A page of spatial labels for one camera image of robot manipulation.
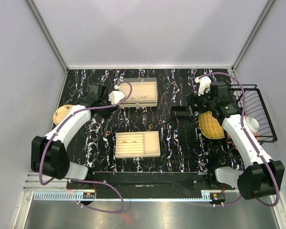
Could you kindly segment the beige jewelry drawer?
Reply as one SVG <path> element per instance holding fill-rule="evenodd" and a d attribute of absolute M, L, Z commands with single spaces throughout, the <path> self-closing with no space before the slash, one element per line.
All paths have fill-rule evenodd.
<path fill-rule="evenodd" d="M 132 92 L 130 97 L 120 107 L 156 107 L 158 90 L 156 82 L 131 82 Z"/>

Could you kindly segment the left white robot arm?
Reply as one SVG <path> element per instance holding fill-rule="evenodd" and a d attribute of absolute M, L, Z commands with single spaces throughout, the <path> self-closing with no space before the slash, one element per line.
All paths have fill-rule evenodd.
<path fill-rule="evenodd" d="M 91 119 L 92 114 L 107 116 L 125 98 L 118 87 L 111 92 L 104 85 L 92 84 L 87 93 L 60 107 L 56 127 L 45 136 L 36 136 L 31 142 L 31 169 L 52 179 L 76 179 L 84 189 L 93 185 L 88 168 L 69 160 L 67 148 L 80 128 Z"/>

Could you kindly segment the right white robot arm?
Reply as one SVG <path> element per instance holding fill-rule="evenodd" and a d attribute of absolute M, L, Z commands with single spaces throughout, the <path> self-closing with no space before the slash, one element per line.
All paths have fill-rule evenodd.
<path fill-rule="evenodd" d="M 262 148 L 245 120 L 244 113 L 224 82 L 198 83 L 198 92 L 187 97 L 189 111 L 211 112 L 219 125 L 231 137 L 243 164 L 244 171 L 219 167 L 207 177 L 207 184 L 218 189 L 223 184 L 237 188 L 246 200 L 270 195 L 279 196 L 285 167 L 274 161 Z"/>

